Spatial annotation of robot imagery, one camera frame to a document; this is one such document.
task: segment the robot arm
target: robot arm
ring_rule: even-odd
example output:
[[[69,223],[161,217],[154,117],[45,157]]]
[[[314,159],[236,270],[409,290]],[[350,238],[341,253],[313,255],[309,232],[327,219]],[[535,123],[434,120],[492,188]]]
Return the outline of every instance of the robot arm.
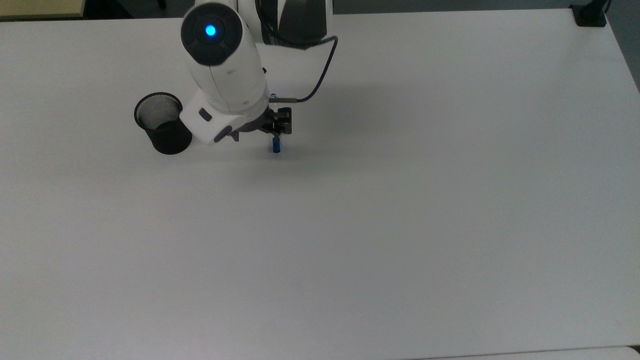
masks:
[[[276,138],[290,133],[290,118],[279,119],[290,117],[291,111],[276,113],[269,108],[269,90],[255,43],[299,49],[324,43],[330,3],[196,1],[181,28],[189,71],[199,87],[180,114],[189,130],[209,145],[227,135],[237,141],[238,132],[256,129]],[[307,26],[311,18],[316,25]]]

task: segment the floor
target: floor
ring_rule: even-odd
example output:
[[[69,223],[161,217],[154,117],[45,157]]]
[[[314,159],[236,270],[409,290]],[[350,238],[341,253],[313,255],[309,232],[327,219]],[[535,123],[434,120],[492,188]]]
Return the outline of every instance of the floor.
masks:
[[[182,17],[193,0],[117,0],[134,18]],[[334,13],[441,12],[567,8],[588,0],[334,0]],[[620,49],[640,90],[640,0],[612,0],[607,13]]]

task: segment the blue led light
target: blue led light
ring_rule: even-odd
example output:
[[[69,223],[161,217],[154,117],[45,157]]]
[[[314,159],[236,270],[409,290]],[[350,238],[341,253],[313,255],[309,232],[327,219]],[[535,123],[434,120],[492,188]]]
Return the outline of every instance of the blue led light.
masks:
[[[204,32],[207,33],[207,35],[209,35],[210,37],[212,37],[213,35],[216,34],[216,27],[213,25],[207,25],[204,28]]]

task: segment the black cable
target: black cable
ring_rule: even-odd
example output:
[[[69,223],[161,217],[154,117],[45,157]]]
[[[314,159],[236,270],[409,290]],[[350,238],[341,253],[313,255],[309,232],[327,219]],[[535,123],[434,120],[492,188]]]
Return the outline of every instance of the black cable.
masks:
[[[320,75],[320,79],[318,79],[316,87],[313,89],[313,91],[311,91],[311,94],[307,95],[306,97],[303,97],[302,99],[296,99],[296,102],[305,102],[311,99],[316,94],[316,91],[318,91],[318,89],[320,88],[320,84],[322,84],[322,80],[324,80],[326,71],[329,69],[329,64],[331,64],[331,59],[333,58],[333,53],[335,52],[335,48],[338,46],[338,37],[336,36],[328,37],[319,43],[319,44],[326,44],[327,42],[332,40],[333,40],[333,46],[331,47],[329,58],[327,58],[326,60],[326,64],[324,65],[324,70],[322,71],[322,75]]]
[[[267,33],[269,33],[269,35],[271,35],[274,39],[278,40],[281,44],[286,45],[288,47],[293,47],[295,49],[307,50],[309,47],[323,45],[323,44],[326,44],[326,43],[328,43],[330,41],[333,41],[333,46],[331,48],[331,52],[329,53],[329,58],[327,58],[326,63],[324,65],[324,69],[322,71],[322,75],[320,75],[320,79],[318,79],[318,82],[316,83],[316,87],[314,87],[313,91],[311,91],[311,94],[307,95],[306,97],[303,97],[302,99],[274,98],[274,99],[270,99],[269,101],[270,102],[290,102],[290,103],[294,103],[294,102],[305,102],[305,101],[311,99],[316,94],[316,91],[318,91],[318,89],[320,88],[320,84],[322,84],[322,81],[324,80],[324,76],[326,75],[326,72],[329,69],[329,65],[331,64],[331,60],[333,59],[333,54],[335,53],[335,48],[338,46],[338,37],[334,35],[332,37],[328,37],[326,39],[322,39],[322,40],[320,40],[318,42],[315,42],[315,43],[312,43],[312,44],[297,44],[297,43],[294,43],[294,42],[290,42],[290,41],[287,41],[287,40],[283,39],[282,37],[280,37],[280,35],[278,35],[278,33],[264,19],[264,12],[262,11],[262,8],[260,7],[260,0],[255,0],[255,11],[258,13],[258,18],[260,19],[260,23],[262,24],[262,27],[264,29],[266,29]]]

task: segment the wooden surface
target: wooden surface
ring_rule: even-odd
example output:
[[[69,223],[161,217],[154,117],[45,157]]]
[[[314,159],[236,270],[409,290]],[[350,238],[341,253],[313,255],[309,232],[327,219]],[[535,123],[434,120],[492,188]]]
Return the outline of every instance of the wooden surface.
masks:
[[[163,156],[132,113],[194,94],[180,22],[0,24],[1,359],[640,343],[640,94],[609,26],[339,15],[280,154]],[[329,46],[259,51],[300,97]]]
[[[82,17],[85,0],[2,0],[0,20]]]

